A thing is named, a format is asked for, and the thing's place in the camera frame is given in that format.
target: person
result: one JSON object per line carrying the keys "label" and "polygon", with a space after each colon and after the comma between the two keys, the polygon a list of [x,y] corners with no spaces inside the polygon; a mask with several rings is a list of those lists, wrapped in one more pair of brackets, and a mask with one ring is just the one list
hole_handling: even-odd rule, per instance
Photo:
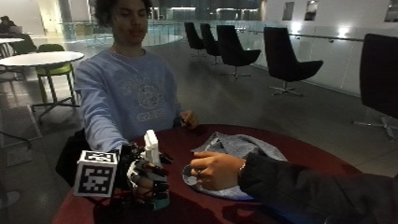
{"label": "person", "polygon": [[15,22],[10,20],[9,16],[0,18],[0,34],[9,34],[11,26],[17,26]]}
{"label": "person", "polygon": [[255,153],[242,159],[198,152],[191,165],[206,189],[240,186],[295,224],[398,223],[398,180],[392,177],[328,175]]}
{"label": "person", "polygon": [[150,0],[96,1],[96,19],[111,26],[115,42],[82,62],[75,80],[86,138],[96,151],[120,150],[148,130],[199,125],[196,113],[180,108],[171,67],[143,48],[151,7]]}

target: black jacket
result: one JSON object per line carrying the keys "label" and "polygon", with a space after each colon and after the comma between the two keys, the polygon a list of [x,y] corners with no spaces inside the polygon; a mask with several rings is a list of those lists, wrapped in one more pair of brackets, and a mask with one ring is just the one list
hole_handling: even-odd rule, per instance
{"label": "black jacket", "polygon": [[295,224],[397,224],[398,180],[381,175],[327,175],[251,154],[242,190]]}
{"label": "black jacket", "polygon": [[0,34],[10,33],[11,26],[17,26],[14,21],[10,21],[9,24],[5,24],[3,22],[0,22]]}

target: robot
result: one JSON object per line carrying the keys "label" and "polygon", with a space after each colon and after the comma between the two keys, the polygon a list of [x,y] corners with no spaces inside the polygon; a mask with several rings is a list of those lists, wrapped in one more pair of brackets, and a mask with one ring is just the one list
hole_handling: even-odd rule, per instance
{"label": "robot", "polygon": [[114,188],[134,192],[134,203],[160,210],[170,204],[168,171],[163,163],[172,163],[159,151],[159,140],[150,130],[144,137],[146,147],[136,143],[123,145],[119,153],[84,151],[79,160],[75,195],[112,197]]}

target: light blue sweatshirt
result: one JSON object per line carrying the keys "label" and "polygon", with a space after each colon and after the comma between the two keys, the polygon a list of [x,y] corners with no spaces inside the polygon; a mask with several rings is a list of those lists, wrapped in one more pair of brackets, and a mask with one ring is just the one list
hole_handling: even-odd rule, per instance
{"label": "light blue sweatshirt", "polygon": [[82,62],[75,91],[82,95],[86,138],[92,150],[120,149],[147,130],[174,127],[180,116],[178,85],[162,57],[126,57],[107,49]]}

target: gray cloth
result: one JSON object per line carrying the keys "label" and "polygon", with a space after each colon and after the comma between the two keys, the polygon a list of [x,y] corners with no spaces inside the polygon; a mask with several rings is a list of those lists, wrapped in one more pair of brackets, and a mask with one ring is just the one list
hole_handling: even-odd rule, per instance
{"label": "gray cloth", "polygon": [[[284,154],[280,152],[280,150],[268,144],[267,142],[253,138],[252,136],[248,136],[246,134],[238,134],[238,135],[228,135],[224,133],[214,133],[208,141],[204,143],[204,145],[196,149],[192,150],[194,152],[202,152],[202,151],[215,151],[220,153],[226,153],[230,155],[234,155],[240,158],[247,158],[248,154],[251,152],[267,155],[271,158],[287,161],[287,158]],[[188,174],[183,174],[184,181],[187,180]],[[227,198],[231,200],[252,200],[253,198],[240,190],[240,187],[236,186],[231,189],[224,189],[219,191],[212,191],[204,189],[199,185],[190,184],[196,190],[199,190],[203,193],[211,194],[214,196]]]}

